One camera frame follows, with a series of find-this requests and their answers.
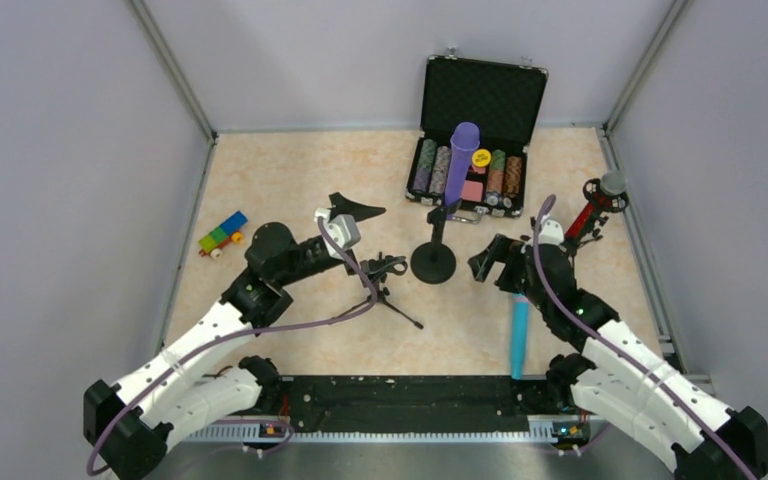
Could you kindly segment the cyan toy microphone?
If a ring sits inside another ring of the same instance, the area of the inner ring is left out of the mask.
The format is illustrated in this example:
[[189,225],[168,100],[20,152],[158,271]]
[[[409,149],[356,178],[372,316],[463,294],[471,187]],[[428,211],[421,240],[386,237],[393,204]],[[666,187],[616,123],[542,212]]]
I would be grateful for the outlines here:
[[520,380],[524,376],[527,359],[530,303],[521,294],[513,296],[509,346],[510,376]]

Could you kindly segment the round base clip mic stand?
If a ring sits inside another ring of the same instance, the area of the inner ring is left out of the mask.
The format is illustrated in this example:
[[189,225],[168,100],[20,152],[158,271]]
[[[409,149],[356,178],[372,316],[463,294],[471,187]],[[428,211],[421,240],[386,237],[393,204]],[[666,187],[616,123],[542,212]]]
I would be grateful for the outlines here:
[[445,225],[450,216],[459,209],[460,200],[449,205],[439,205],[426,216],[432,227],[431,239],[419,245],[410,257],[410,270],[421,282],[439,285],[448,281],[456,271],[454,252],[443,243]]

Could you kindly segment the small tripod mic stand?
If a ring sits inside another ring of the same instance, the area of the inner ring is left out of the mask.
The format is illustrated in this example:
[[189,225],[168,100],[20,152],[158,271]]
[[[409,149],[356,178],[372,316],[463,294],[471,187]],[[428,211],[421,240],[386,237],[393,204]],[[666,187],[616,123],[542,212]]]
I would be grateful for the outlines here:
[[390,291],[385,285],[386,280],[390,275],[402,276],[408,271],[408,261],[405,256],[384,255],[382,252],[379,252],[376,258],[362,260],[360,267],[371,281],[374,287],[374,294],[369,294],[364,301],[340,313],[340,316],[353,313],[367,305],[380,304],[405,318],[415,328],[419,330],[424,329],[424,325],[421,322],[405,313],[388,299]]

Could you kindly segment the shock mount tripod mic stand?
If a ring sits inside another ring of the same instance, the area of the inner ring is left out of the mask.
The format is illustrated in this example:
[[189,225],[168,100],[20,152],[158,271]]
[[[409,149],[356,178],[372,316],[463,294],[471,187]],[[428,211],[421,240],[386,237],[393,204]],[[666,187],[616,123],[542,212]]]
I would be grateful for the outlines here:
[[582,193],[586,204],[566,229],[550,215],[556,200],[556,196],[550,194],[538,210],[538,215],[532,218],[532,226],[537,232],[535,238],[523,236],[519,252],[524,253],[527,244],[539,240],[558,246],[572,260],[584,245],[601,240],[601,229],[609,220],[609,215],[622,213],[629,203],[627,179],[619,171],[610,171],[601,178],[588,180],[582,187]]

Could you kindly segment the purple toy microphone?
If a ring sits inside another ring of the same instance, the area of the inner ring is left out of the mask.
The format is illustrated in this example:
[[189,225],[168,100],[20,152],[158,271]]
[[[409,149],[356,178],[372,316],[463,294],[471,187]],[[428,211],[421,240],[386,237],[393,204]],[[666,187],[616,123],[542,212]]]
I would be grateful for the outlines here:
[[448,220],[453,220],[456,207],[462,199],[467,172],[472,164],[473,154],[480,146],[479,127],[472,122],[458,124],[450,137],[451,160],[443,194],[443,205]]

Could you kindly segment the red glitter microphone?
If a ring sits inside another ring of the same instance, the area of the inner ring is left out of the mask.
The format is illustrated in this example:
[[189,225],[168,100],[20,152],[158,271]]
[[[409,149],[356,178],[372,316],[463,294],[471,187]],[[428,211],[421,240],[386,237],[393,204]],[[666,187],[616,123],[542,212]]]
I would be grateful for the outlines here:
[[618,170],[588,180],[582,193],[586,204],[565,232],[565,242],[574,246],[601,240],[609,215],[622,213],[629,205],[627,178]]

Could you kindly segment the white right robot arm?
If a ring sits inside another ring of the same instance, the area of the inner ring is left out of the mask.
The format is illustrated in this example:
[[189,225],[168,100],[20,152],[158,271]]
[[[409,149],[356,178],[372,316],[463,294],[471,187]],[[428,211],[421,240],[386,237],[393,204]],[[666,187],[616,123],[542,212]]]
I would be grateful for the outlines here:
[[593,413],[656,456],[677,479],[761,479],[768,474],[768,423],[702,390],[654,353],[597,295],[578,286],[563,250],[496,235],[471,257],[483,282],[521,294],[553,335],[574,348],[546,379],[563,404]]

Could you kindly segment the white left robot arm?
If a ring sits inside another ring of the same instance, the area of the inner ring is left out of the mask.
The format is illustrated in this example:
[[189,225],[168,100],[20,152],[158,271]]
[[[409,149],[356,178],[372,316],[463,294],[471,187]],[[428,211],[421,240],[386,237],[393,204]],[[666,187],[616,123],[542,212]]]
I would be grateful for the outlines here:
[[86,389],[88,476],[143,479],[190,435],[254,407],[278,378],[270,361],[251,357],[217,378],[208,373],[247,342],[287,329],[276,323],[292,303],[286,286],[344,266],[375,289],[351,250],[361,240],[359,223],[385,208],[339,192],[329,201],[314,213],[317,235],[302,242],[283,223],[261,225],[245,252],[246,267],[194,326],[133,372]]

